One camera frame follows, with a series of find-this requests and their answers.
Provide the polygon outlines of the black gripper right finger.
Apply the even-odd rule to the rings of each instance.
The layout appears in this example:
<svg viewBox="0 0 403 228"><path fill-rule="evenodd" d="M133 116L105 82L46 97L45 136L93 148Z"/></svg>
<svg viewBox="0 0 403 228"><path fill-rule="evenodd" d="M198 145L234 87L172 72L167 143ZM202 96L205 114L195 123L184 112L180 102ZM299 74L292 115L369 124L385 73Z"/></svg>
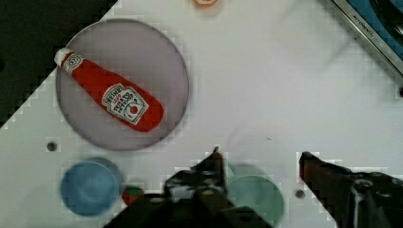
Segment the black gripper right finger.
<svg viewBox="0 0 403 228"><path fill-rule="evenodd" d="M381 172L354 172L304 152L299 176L337 228L403 228L403 182Z"/></svg>

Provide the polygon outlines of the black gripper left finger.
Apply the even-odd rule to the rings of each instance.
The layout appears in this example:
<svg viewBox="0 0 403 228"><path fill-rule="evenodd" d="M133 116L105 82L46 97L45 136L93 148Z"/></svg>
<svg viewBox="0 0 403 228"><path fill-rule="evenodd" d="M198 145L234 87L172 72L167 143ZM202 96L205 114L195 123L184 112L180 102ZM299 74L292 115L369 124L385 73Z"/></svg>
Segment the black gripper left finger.
<svg viewBox="0 0 403 228"><path fill-rule="evenodd" d="M273 228L248 206L227 197L218 148L188 170L169 178L161 194L144 194L104 228Z"/></svg>

